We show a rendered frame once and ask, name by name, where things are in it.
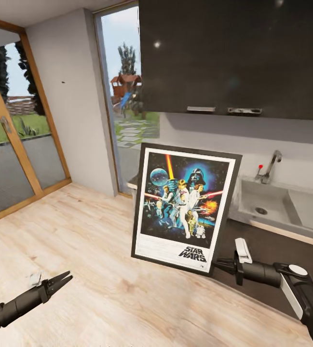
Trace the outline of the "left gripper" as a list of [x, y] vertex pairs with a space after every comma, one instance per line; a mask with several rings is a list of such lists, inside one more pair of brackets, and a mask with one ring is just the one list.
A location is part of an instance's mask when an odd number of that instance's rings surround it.
[[67, 277], [70, 270], [50, 280], [43, 280], [41, 286], [34, 287], [15, 298], [15, 305], [20, 317], [30, 312], [40, 304], [49, 301], [53, 294], [67, 284], [73, 276]]

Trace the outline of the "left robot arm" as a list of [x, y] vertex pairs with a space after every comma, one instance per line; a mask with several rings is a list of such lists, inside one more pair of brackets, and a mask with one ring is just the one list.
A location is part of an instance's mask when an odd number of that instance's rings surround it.
[[40, 304], [48, 302], [53, 294], [73, 279], [73, 276], [67, 277], [70, 273], [68, 270], [50, 280], [43, 281], [41, 281], [40, 272], [30, 274], [27, 281], [28, 291], [6, 304], [0, 303], [0, 328], [5, 328]]

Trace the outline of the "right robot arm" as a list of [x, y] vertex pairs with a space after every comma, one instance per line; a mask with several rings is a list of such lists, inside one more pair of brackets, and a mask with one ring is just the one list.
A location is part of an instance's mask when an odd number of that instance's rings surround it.
[[313, 340], [313, 280], [302, 267], [274, 262], [272, 265], [252, 261], [245, 239], [235, 239], [237, 250], [233, 258], [218, 257], [211, 264], [236, 276], [237, 285], [243, 279], [265, 283], [283, 290], [302, 324]]

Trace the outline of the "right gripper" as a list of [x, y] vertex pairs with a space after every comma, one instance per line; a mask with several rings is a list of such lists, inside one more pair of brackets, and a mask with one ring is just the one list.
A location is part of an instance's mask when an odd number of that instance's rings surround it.
[[234, 251], [234, 259], [218, 257], [217, 261], [211, 261], [211, 264], [232, 275], [235, 274], [237, 285], [242, 286], [243, 279], [262, 284], [265, 282], [265, 268], [263, 263], [257, 261], [252, 261], [252, 263], [241, 263], [237, 250]]

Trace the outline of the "poster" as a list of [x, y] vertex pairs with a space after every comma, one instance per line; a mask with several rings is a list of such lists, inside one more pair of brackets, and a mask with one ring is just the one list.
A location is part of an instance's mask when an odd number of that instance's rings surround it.
[[212, 278], [241, 160], [141, 142], [131, 257]]

